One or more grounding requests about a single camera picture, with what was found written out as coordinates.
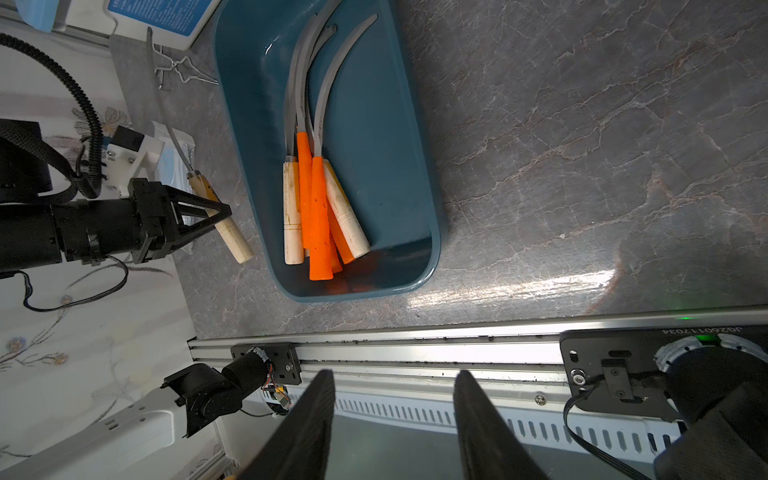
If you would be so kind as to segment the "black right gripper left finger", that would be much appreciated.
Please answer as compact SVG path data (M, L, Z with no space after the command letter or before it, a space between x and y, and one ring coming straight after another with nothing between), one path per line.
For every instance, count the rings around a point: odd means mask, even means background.
M323 479L335 408L333 372L320 371L238 479Z

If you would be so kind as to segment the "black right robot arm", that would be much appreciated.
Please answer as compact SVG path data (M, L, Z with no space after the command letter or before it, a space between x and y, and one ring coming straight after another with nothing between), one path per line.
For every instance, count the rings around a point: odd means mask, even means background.
M657 479L767 476L767 364L746 350L708 345L657 370L687 424L654 463ZM322 370L240 479L321 479L331 446L335 379ZM454 381L453 405L467 479L543 479L468 370Z

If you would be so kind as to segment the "wooden handle sickle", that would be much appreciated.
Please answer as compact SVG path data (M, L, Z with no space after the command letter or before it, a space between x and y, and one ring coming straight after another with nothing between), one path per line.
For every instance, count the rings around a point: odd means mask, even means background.
M168 135L170 136L176 151L179 153L179 156L184 166L186 167L186 176L190 187L192 188L193 192L201 198L220 202L220 199L210 185L208 179L199 170L196 170L192 167L190 160L180 147L178 138L175 134L175 130L171 126L170 118L168 117L160 93L159 80L154 72L155 63L153 50L153 30L151 26L148 26L146 31L146 56L149 65L150 81L154 88L154 98L157 103L160 119L165 124ZM216 223L216 229L225 245L229 249L230 253L239 264L243 264L253 258L254 253L251 246L248 244L239 227L231 217L218 221Z
M315 23L317 14L309 17L305 27L299 34L289 63L289 73L285 88L283 105L283 126L286 149L286 159L282 166L283 192L283 232L284 260L286 265L299 265L304 262L305 250L302 243L302 224L300 216L300 200L298 181L298 160L295 155L296 109L295 81L296 71L301 50L305 39Z
M344 264L349 264L366 255L371 250L371 247L330 161L322 156L325 118L331 89L341 65L355 43L370 28L376 19L377 16L373 15L369 19L361 22L341 44L339 50L331 60L321 83L315 108L313 124L314 152L320 154L319 157L316 157L316 160L321 160L323 162L326 199L332 219L336 222L338 226L337 231L341 237L340 241L334 240L334 242L337 247L346 246L349 251L347 256L342 255Z

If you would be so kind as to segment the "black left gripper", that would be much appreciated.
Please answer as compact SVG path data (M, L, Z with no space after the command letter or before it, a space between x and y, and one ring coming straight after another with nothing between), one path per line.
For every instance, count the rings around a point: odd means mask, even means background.
M143 178L131 179L128 192L138 228L131 251L135 264L158 260L180 250L212 232L232 214L227 204ZM199 221L186 225L183 217Z

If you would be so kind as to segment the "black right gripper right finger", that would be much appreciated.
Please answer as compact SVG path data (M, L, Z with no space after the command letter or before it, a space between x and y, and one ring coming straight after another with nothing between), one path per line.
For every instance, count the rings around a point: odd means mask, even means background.
M470 371L461 370L453 392L465 479L546 479Z

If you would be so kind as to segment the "thin orange handle sickle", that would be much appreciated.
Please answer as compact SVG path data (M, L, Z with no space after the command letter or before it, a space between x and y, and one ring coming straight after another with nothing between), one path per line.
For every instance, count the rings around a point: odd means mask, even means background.
M355 257L352 254L349 248L349 245L347 244L343 231L331 207L328 207L328 214L329 214L330 232L331 232L331 236L334 241L334 244L336 246L336 250L342 260L342 263L344 265L347 265L353 262L355 260Z

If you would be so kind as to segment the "orange handle sickle group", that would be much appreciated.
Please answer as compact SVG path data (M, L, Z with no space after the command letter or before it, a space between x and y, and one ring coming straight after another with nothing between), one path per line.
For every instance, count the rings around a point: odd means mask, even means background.
M338 255L338 250L333 239L330 239L330 260L333 274L343 271L342 263Z

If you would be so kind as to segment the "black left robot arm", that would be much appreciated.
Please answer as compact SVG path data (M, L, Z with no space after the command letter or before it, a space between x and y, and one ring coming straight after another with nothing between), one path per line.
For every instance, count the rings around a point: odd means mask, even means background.
M1 145L5 479L114 479L198 428L171 256L230 209L147 180L86 199L71 174Z

